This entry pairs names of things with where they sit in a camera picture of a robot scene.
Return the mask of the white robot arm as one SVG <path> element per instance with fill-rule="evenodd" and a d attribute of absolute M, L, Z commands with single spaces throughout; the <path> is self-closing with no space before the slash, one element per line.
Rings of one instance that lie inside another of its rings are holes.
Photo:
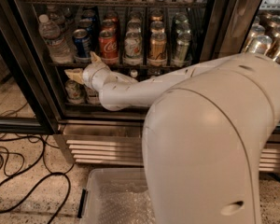
<path fill-rule="evenodd" d="M 97 55 L 66 75 L 110 111 L 148 109 L 142 153 L 157 224 L 261 224 L 259 161 L 280 121 L 280 65 L 239 53 L 141 82 Z"/>

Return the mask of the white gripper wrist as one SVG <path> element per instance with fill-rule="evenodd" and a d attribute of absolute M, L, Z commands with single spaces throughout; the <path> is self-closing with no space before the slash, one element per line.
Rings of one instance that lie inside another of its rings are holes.
<path fill-rule="evenodd" d="M 99 91 L 109 77 L 111 70 L 102 62 L 102 59 L 94 52 L 90 52 L 91 62 L 84 70 L 82 68 L 65 69 L 64 72 L 69 79 L 78 84 Z"/>

